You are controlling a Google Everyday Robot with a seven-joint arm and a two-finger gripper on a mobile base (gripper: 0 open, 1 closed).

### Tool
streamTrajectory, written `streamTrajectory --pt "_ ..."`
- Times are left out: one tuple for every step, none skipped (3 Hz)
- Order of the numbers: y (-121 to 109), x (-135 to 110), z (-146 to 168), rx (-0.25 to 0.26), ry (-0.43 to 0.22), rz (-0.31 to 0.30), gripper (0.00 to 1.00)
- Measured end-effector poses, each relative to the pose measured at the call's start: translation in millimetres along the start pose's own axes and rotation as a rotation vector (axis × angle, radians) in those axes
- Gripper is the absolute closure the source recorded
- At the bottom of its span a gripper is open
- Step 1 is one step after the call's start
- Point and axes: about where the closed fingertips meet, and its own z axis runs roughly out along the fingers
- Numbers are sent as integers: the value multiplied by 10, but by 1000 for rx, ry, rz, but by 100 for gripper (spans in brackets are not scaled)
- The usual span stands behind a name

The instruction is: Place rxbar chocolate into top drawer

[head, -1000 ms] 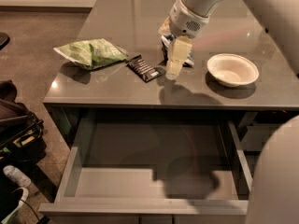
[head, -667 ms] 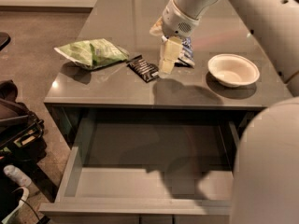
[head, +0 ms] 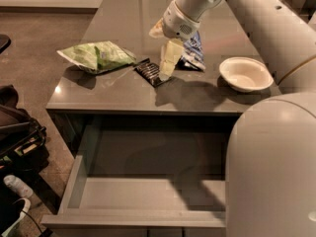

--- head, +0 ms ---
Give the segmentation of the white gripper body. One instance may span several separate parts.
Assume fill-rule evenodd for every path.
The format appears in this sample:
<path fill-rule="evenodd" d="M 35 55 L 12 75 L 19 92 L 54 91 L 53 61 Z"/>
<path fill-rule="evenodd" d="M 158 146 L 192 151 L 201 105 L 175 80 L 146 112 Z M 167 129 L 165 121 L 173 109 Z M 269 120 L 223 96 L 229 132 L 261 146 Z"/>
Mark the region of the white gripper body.
<path fill-rule="evenodd" d="M 189 40 L 198 30 L 200 22 L 187 17 L 173 0 L 162 17 L 162 31 L 168 39 Z"/>

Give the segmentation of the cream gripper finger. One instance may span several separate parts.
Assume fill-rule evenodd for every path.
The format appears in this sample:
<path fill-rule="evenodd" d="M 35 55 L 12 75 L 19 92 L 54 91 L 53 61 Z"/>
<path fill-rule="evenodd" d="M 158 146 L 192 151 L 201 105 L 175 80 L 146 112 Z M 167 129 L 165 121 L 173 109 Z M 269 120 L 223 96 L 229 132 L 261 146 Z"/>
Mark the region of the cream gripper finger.
<path fill-rule="evenodd" d="M 163 19 L 160 19 L 155 26 L 149 31 L 149 35 L 152 38 L 159 39 L 164 36 L 163 27 L 162 27 Z"/>
<path fill-rule="evenodd" d="M 183 53 L 183 43 L 178 39 L 170 39 L 161 47 L 159 79 L 167 81 L 171 78 L 176 64 Z"/>

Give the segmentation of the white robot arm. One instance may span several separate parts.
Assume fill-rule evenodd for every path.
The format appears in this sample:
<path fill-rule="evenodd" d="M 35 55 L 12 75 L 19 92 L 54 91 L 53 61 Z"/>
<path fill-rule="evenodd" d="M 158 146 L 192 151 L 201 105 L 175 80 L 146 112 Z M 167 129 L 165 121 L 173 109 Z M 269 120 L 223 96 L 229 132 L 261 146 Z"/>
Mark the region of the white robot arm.
<path fill-rule="evenodd" d="M 226 154 L 226 237 L 316 237 L 316 32 L 279 0 L 173 0 L 161 35 L 188 40 L 225 1 L 280 93 L 236 121 Z"/>

